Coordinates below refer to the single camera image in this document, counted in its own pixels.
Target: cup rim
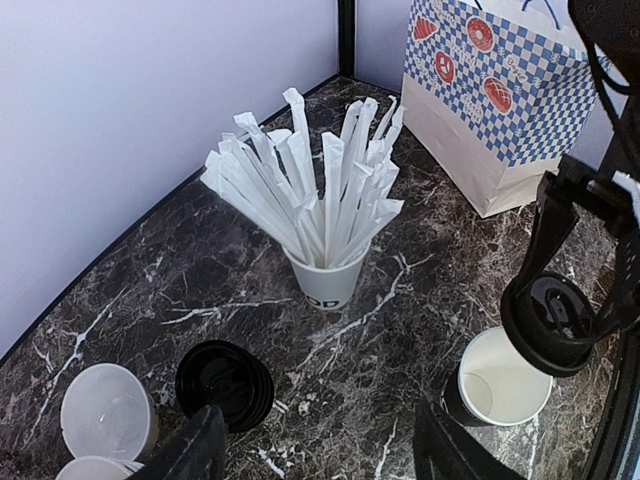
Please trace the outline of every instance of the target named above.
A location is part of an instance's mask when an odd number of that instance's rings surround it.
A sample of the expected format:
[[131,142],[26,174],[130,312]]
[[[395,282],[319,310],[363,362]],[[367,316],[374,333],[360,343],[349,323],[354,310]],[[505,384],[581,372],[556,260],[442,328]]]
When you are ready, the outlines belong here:
[[521,425],[523,423],[527,423],[529,420],[533,419],[547,405],[547,402],[549,401],[549,397],[551,396],[551,391],[553,389],[553,377],[551,375],[547,375],[546,373],[538,370],[536,367],[534,367],[529,362],[527,362],[527,364],[530,365],[531,368],[533,368],[534,370],[539,371],[541,374],[543,374],[543,375],[545,375],[547,377],[547,379],[548,379],[548,387],[547,387],[547,393],[546,393],[546,395],[544,397],[544,401],[541,402],[540,407],[538,407],[533,414],[529,415],[528,417],[526,417],[526,418],[524,418],[522,420],[518,420],[518,421],[515,421],[515,422],[500,422],[500,421],[497,421],[497,420],[493,420],[493,419],[489,418],[488,416],[484,415],[482,412],[480,412],[475,407],[475,405],[473,405],[473,403],[471,402],[471,399],[469,398],[469,395],[467,394],[467,391],[463,388],[462,375],[464,374],[464,372],[462,371],[462,365],[464,364],[464,360],[467,357],[467,355],[469,353],[469,349],[471,348],[471,346],[474,343],[476,343],[483,336],[487,335],[490,332],[496,331],[496,330],[502,330],[504,332],[504,327],[491,327],[491,328],[487,328],[486,330],[483,330],[478,335],[476,335],[469,342],[469,345],[467,345],[467,347],[464,349],[464,353],[462,354],[462,359],[460,360],[460,369],[458,371],[458,378],[457,378],[458,390],[460,392],[460,396],[462,397],[462,402],[464,403],[465,407],[467,407],[469,409],[470,413],[472,415],[474,415],[476,418],[479,418],[483,422],[485,422],[485,423],[487,423],[489,425],[496,426],[496,427],[515,427],[516,425]]
[[297,267],[303,268],[313,273],[337,273],[337,272],[342,272],[344,270],[348,270],[349,268],[352,268],[357,263],[360,263],[364,259],[364,257],[367,255],[367,253],[369,253],[369,250],[371,250],[371,240],[369,240],[369,243],[367,243],[367,245],[364,247],[364,249],[362,250],[362,253],[358,255],[356,258],[354,258],[351,262],[347,263],[346,265],[343,265],[342,267],[337,267],[337,268],[318,268],[318,267],[310,267],[306,263],[302,263],[300,260],[294,257],[289,250],[282,247],[282,251],[287,256],[287,258],[291,261],[291,263],[295,264]]
[[118,470],[120,470],[122,473],[127,474],[127,476],[131,475],[131,472],[127,469],[127,467],[120,463],[120,461],[118,459],[114,459],[114,458],[109,458],[109,457],[102,457],[100,455],[84,455],[82,457],[78,457],[78,458],[74,458],[73,460],[71,460],[69,463],[67,463],[64,467],[62,467],[62,470],[60,470],[58,472],[58,475],[56,476],[56,480],[58,480],[60,478],[60,475],[62,473],[64,473],[64,471],[73,464],[78,464],[78,463],[83,463],[86,461],[99,461],[102,463],[107,463],[113,467],[116,467]]
[[67,402],[69,401],[68,400],[69,399],[69,396],[68,396],[69,391],[71,390],[72,387],[74,387],[77,383],[79,383],[81,381],[82,377],[84,377],[86,375],[94,375],[96,373],[96,370],[100,370],[100,369],[103,369],[103,370],[105,370],[105,369],[120,370],[121,372],[126,373],[130,378],[132,378],[134,380],[134,384],[140,390],[140,393],[142,394],[142,396],[146,399],[146,401],[144,402],[144,409],[145,409],[145,415],[146,415],[146,419],[147,419],[147,425],[146,425],[146,431],[144,433],[144,437],[142,439],[143,441],[140,442],[140,445],[135,450],[131,450],[133,455],[128,455],[127,458],[123,458],[123,459],[119,459],[119,458],[115,459],[115,460],[135,461],[135,459],[138,458],[142,454],[142,452],[144,452],[145,448],[147,447],[147,443],[149,441],[149,437],[152,434],[153,424],[154,424],[154,419],[153,419],[154,411],[153,411],[153,407],[151,406],[151,399],[149,397],[149,394],[147,393],[147,390],[144,388],[144,385],[142,385],[142,382],[140,382],[138,377],[136,377],[131,371],[129,371],[125,367],[123,367],[121,365],[117,365],[115,363],[97,363],[95,365],[91,365],[90,367],[85,368],[83,371],[81,371],[71,381],[71,383],[67,387],[67,390],[64,393],[64,397],[62,398],[62,405],[60,406],[60,428],[62,429],[62,438],[64,439],[64,443],[67,446],[67,448],[69,449],[69,452],[71,452],[71,455],[73,455],[73,457],[76,458],[76,459],[85,458],[85,457],[111,458],[111,457],[101,456],[100,454],[80,455],[80,456],[78,456],[78,453],[74,452],[74,449],[69,444],[68,428],[67,429],[64,428],[64,423],[65,423],[65,421],[64,421],[64,411],[65,411]]

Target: white plastic lid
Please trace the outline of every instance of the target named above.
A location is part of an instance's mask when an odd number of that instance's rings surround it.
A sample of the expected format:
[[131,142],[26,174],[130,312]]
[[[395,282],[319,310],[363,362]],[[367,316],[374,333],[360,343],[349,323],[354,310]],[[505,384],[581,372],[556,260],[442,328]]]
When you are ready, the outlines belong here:
[[132,471],[109,458],[87,456],[65,465],[56,480],[124,480]]
[[99,455],[135,460],[151,433],[152,415],[140,381],[126,368],[102,363],[71,382],[62,401],[60,424],[76,458]]

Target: paper cup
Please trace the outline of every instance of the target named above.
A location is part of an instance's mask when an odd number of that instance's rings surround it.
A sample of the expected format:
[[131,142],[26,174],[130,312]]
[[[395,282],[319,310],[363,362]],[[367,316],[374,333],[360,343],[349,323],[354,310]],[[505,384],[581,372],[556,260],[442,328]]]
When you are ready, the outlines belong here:
[[133,461],[158,439],[158,416],[140,381],[119,365],[101,363],[69,385],[60,410],[62,436],[76,457]]
[[129,462],[114,458],[88,455],[76,458],[60,470],[56,480],[124,480],[144,465],[136,463],[135,470],[127,465]]
[[490,328],[467,346],[443,396],[447,411],[465,426],[510,427],[544,408],[553,377],[532,367],[502,327]]
[[371,243],[351,263],[339,268],[305,265],[283,248],[307,301],[319,310],[338,310],[351,299]]

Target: marble countertop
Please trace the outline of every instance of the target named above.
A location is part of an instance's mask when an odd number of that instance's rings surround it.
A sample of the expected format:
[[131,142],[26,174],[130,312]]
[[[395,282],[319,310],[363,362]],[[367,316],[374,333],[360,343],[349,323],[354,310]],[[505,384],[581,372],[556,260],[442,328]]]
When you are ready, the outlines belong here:
[[[340,131],[345,105],[387,92],[338,78],[307,101],[312,143]],[[268,128],[291,126],[288,113]],[[406,129],[392,191],[402,214],[374,241],[352,302],[307,305],[282,250],[195,180],[104,257],[1,367],[0,478],[52,478],[71,456],[59,426],[65,389],[84,368],[114,362],[157,403],[161,443],[184,422],[174,375],[206,339],[234,342],[270,369],[266,421],[232,435],[229,479],[414,479],[418,398],[439,398],[464,347],[500,323],[498,301],[531,232],[532,208],[482,220]],[[612,276],[604,230],[584,218],[554,260],[597,302]],[[533,479],[578,478],[600,420],[615,341],[547,407],[514,428],[473,435]]]

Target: black travel mug lid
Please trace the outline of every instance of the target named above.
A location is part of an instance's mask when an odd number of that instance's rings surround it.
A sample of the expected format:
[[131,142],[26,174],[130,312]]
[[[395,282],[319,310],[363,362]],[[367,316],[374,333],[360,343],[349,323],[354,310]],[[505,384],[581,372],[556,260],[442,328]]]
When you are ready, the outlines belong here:
[[240,433],[264,420],[274,389],[257,358],[237,345],[210,340],[193,347],[180,362],[176,397],[188,418],[205,405],[218,405],[229,432]]
[[512,282],[500,304],[509,339],[535,368],[554,377],[578,373],[596,338],[589,300],[569,279],[543,272],[518,295]]

